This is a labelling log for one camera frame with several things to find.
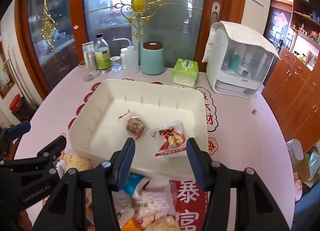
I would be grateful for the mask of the small glass jar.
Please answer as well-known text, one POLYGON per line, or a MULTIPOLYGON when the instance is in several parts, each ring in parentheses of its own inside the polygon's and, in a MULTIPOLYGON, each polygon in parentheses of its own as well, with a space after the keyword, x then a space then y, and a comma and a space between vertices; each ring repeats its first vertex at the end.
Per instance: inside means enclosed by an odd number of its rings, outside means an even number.
POLYGON ((121 57, 120 56, 112 56, 110 58, 112 71, 119 72, 121 70, 121 57))

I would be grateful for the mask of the wooden cabinet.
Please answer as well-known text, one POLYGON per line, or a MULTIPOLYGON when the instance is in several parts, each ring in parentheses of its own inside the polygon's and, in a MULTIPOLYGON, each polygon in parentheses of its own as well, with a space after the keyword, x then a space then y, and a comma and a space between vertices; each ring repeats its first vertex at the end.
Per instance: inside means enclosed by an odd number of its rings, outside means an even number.
POLYGON ((286 141, 297 139, 303 151, 319 140, 319 73, 283 48, 262 91, 286 141))

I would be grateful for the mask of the clear nut bar packet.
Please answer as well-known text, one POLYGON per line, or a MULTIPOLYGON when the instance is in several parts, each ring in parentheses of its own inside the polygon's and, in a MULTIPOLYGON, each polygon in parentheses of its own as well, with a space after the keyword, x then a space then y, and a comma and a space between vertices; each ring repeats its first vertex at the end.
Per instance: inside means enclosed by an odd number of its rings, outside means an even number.
POLYGON ((145 120, 135 111, 127 110, 118 117, 118 120, 125 127, 129 136, 134 139, 139 139, 147 131, 145 120))

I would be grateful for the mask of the white plastic storage bin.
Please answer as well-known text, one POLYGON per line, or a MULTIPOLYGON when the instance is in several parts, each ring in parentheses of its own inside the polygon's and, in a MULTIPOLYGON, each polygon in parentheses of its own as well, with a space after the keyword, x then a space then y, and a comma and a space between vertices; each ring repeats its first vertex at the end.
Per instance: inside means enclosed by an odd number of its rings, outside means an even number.
POLYGON ((107 79, 69 129, 72 148, 96 161, 110 159, 127 138, 136 143, 132 171, 190 179, 189 138, 208 148, 206 109, 197 90, 107 79))

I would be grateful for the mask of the white squeeze bottle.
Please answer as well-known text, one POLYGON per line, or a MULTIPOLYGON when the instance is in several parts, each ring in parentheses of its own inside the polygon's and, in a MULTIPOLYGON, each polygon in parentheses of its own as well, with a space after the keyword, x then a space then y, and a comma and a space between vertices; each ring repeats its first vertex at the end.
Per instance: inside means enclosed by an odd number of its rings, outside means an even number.
POLYGON ((126 53, 126 72, 128 74, 136 74, 139 72, 139 56, 138 51, 135 50, 135 47, 132 45, 131 40, 128 38, 115 38, 112 41, 127 41, 128 51, 126 53))

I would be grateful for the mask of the silver metal tin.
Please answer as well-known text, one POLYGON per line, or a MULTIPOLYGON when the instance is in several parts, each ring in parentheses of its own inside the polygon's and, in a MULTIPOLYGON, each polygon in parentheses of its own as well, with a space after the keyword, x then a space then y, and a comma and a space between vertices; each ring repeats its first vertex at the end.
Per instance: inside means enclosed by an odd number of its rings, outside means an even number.
POLYGON ((86 57, 87 57, 87 66, 90 70, 96 70, 97 69, 97 65, 96 65, 96 61, 95 61, 95 52, 94 50, 91 50, 89 52, 86 53, 86 57))

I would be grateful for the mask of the small white pill bottle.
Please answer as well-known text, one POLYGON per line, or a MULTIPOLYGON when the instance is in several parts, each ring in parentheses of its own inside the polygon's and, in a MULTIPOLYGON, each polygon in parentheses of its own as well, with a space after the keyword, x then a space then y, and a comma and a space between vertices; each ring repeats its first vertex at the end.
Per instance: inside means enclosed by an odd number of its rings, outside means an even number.
POLYGON ((120 50, 122 69, 126 69, 126 53, 127 53, 127 51, 128 51, 128 48, 121 48, 121 50, 120 50))

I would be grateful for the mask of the green tissue pack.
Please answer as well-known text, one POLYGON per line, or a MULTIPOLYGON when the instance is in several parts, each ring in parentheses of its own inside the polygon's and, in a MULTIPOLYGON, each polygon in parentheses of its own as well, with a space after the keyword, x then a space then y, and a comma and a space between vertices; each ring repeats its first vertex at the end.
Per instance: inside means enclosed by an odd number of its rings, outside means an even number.
POLYGON ((195 88, 199 74, 198 63, 193 60, 177 59, 172 71, 172 83, 195 88))

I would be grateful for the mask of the teal ceramic canister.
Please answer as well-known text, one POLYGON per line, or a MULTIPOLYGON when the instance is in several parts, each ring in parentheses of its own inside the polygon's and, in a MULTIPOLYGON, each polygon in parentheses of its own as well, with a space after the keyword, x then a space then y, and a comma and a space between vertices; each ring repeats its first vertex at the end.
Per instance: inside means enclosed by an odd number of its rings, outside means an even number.
POLYGON ((164 48, 161 42, 143 43, 140 54, 140 70, 147 75, 159 75, 165 71, 164 48))

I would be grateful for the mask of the clear barcode bread packet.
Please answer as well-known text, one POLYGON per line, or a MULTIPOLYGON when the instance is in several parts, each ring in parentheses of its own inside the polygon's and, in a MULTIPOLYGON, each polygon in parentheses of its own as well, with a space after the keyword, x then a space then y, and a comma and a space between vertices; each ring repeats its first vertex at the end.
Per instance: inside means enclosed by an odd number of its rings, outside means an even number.
POLYGON ((176 214, 176 184, 166 177, 152 178, 133 199, 138 218, 176 214))

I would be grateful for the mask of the clear drinking glass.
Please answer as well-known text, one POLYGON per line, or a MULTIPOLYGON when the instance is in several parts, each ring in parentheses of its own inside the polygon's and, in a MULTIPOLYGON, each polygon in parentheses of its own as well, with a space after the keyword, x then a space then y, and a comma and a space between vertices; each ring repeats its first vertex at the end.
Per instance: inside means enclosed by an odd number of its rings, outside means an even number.
POLYGON ((80 74, 85 82, 96 79, 100 74, 95 61, 89 63, 88 65, 85 63, 85 61, 81 61, 78 64, 78 68, 80 69, 80 74))

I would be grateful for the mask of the green label glass bottle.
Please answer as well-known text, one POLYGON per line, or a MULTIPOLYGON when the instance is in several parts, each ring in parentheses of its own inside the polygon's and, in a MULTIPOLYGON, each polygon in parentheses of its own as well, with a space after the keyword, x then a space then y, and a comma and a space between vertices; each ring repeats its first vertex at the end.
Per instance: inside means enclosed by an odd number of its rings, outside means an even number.
POLYGON ((110 48, 102 33, 96 34, 94 48, 97 68, 102 74, 109 72, 111 69, 110 48))

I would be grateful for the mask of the white countertop appliance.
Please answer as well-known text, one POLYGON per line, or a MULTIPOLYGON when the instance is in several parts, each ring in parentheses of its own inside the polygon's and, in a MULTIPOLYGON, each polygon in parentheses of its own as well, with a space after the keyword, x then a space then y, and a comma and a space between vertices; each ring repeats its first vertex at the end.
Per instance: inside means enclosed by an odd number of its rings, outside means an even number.
POLYGON ((217 94, 251 99, 263 84, 276 48, 263 35, 242 24, 212 23, 204 51, 206 76, 217 94))

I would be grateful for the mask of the pale floss cake packet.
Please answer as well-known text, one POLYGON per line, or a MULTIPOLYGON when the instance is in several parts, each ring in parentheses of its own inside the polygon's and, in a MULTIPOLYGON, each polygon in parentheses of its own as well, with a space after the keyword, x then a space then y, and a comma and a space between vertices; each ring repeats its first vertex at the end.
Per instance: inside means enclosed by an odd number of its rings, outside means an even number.
POLYGON ((86 171, 92 169, 92 164, 89 159, 86 157, 74 152, 74 151, 67 151, 63 155, 63 170, 64 172, 68 171, 71 168, 75 168, 78 171, 86 171))
POLYGON ((162 216, 148 225, 145 231, 180 231, 180 227, 173 216, 162 216))

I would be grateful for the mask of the blue foil snack packet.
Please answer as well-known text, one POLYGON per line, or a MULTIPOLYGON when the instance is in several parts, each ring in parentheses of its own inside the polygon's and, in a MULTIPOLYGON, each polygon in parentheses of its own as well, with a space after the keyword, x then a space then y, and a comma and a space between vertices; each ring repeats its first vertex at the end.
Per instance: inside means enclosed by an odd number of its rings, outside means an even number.
POLYGON ((137 196, 148 181, 149 180, 144 175, 130 172, 127 181, 122 186, 121 190, 131 197, 137 196))

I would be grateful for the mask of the white blue carton box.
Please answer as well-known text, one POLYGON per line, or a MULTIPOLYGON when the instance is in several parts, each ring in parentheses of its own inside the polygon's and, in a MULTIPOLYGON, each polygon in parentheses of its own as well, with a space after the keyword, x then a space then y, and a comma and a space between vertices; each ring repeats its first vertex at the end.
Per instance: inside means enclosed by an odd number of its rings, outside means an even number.
POLYGON ((89 52, 94 52, 94 42, 93 41, 82 44, 82 53, 84 56, 85 65, 88 65, 87 54, 89 52))

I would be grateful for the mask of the orange white wafer packet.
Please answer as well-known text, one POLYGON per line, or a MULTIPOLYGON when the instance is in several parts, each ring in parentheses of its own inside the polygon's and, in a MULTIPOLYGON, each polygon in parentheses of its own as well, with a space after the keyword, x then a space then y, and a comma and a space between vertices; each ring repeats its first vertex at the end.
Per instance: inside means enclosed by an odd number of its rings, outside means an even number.
POLYGON ((145 228, 139 219, 132 217, 130 218, 121 228, 121 231, 143 231, 145 228))

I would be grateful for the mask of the red apple snack packet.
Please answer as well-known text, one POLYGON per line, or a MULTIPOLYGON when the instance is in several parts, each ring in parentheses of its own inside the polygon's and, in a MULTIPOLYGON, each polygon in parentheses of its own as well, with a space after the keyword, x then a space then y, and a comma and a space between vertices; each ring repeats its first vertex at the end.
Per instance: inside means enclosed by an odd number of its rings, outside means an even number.
POLYGON ((187 138, 181 120, 148 130, 148 135, 157 143, 156 158, 175 158, 187 155, 187 138))

